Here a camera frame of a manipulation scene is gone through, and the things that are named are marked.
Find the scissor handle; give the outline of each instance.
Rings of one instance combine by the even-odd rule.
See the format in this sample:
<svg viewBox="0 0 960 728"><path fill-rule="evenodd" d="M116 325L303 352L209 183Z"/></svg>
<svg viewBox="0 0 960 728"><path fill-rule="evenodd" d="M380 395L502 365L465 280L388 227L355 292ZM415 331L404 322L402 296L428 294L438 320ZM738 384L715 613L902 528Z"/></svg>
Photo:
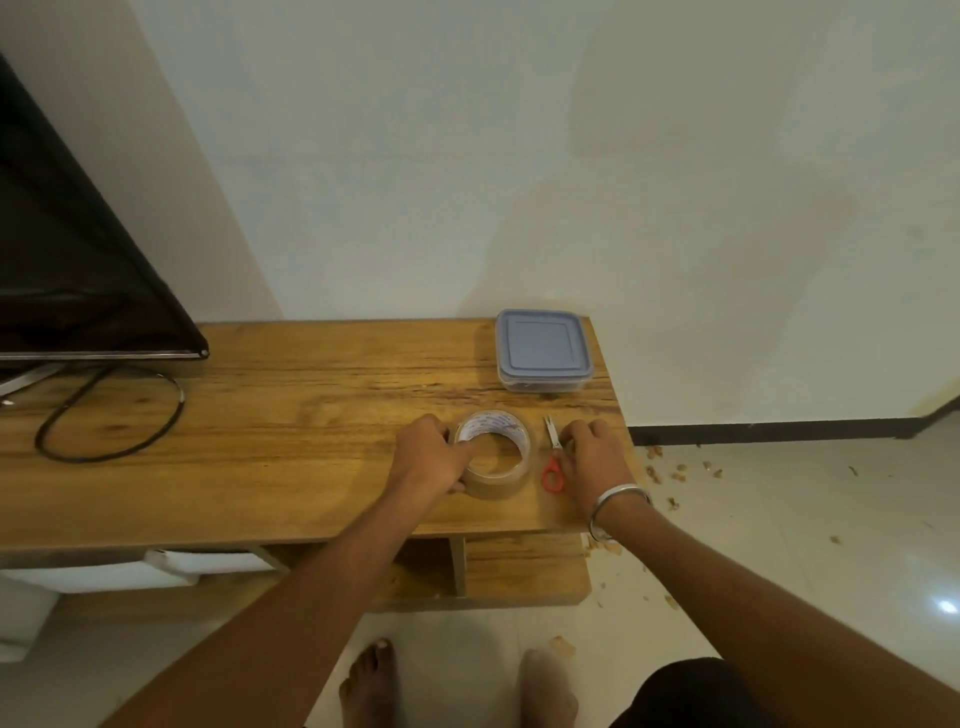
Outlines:
<svg viewBox="0 0 960 728"><path fill-rule="evenodd" d="M540 485L548 493L562 493L564 490L564 471L560 467L560 461L555 455L551 455L546 463L546 468L540 476Z"/></svg>

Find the right hand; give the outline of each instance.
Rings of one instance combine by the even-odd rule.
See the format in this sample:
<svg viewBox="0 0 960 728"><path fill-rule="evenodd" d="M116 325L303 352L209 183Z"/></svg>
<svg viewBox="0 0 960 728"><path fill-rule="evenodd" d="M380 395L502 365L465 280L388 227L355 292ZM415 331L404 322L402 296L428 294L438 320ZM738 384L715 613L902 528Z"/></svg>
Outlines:
<svg viewBox="0 0 960 728"><path fill-rule="evenodd" d="M610 488L636 483L623 455L623 446L613 429L603 420L589 425L574 420L560 433L564 446L561 467L564 489L580 506L585 518L593 512L597 499Z"/></svg>

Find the foot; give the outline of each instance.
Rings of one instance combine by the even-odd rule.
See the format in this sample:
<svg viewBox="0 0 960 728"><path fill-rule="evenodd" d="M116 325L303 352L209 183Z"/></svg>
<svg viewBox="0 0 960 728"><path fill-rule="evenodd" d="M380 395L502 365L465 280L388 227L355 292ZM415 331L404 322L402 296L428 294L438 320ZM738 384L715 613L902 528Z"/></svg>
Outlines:
<svg viewBox="0 0 960 728"><path fill-rule="evenodd" d="M527 650L520 663L521 728L573 728L580 703L553 655Z"/></svg>
<svg viewBox="0 0 960 728"><path fill-rule="evenodd" d="M388 640L377 640L350 666L340 686L344 728L394 728L396 655Z"/></svg>

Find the toe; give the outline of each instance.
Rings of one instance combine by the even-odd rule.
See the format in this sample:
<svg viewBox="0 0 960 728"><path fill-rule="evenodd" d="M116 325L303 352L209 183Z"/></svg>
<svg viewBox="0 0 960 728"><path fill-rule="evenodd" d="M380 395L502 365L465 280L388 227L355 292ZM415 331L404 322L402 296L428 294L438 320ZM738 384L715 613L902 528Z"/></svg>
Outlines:
<svg viewBox="0 0 960 728"><path fill-rule="evenodd" d="M394 671L396 669L396 653L394 645L390 640L380 638L373 647L376 654L376 667L378 670Z"/></svg>

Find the scissors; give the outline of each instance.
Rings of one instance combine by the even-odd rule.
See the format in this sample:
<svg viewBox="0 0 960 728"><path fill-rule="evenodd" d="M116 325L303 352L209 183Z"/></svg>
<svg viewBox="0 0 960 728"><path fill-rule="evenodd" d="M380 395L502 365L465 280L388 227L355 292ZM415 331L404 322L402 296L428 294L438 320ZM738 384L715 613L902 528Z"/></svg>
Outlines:
<svg viewBox="0 0 960 728"><path fill-rule="evenodd" d="M547 434L550 435L550 445L553 446L553 454L547 460L546 468L540 476L540 485L543 490L549 493L561 493L564 489L564 471L560 467L560 438L557 437L557 428L553 424L553 418L547 415L543 418L546 423Z"/></svg>

